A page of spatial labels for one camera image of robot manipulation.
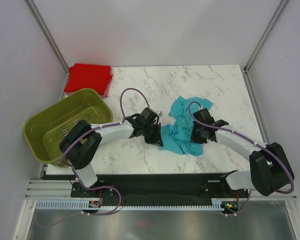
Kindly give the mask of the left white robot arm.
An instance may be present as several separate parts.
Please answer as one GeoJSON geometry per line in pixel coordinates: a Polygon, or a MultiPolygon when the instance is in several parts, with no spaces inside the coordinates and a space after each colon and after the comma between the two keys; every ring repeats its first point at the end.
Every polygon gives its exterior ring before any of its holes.
{"type": "Polygon", "coordinates": [[[89,124],[80,120],[59,144],[61,161],[66,158],[76,177],[83,184],[82,191],[89,197],[100,191],[91,161],[100,145],[119,139],[144,137],[150,145],[163,146],[160,116],[146,107],[141,113],[125,117],[123,121],[89,124]]]}

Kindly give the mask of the teal t shirt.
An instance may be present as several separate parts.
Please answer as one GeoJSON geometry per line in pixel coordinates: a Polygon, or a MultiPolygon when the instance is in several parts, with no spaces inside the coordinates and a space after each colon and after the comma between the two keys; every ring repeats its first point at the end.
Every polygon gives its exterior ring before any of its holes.
{"type": "Polygon", "coordinates": [[[168,113],[175,122],[161,127],[160,134],[163,146],[159,149],[179,155],[201,156],[203,154],[202,145],[191,142],[194,119],[191,117],[188,107],[190,107],[191,113],[195,113],[199,107],[210,110],[212,106],[213,103],[206,98],[191,97],[186,99],[179,96],[171,105],[168,113]]]}

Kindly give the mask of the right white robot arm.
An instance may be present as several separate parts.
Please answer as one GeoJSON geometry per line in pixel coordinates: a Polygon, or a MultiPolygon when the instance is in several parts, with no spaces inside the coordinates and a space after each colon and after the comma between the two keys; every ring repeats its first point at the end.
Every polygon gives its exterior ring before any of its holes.
{"type": "Polygon", "coordinates": [[[283,147],[253,140],[235,130],[228,122],[216,121],[204,108],[191,113],[193,129],[191,141],[205,144],[208,141],[224,145],[249,162],[248,171],[228,173],[225,181],[219,184],[219,191],[225,197],[237,190],[257,190],[263,196],[272,193],[291,194],[294,191],[295,175],[283,147]]]}

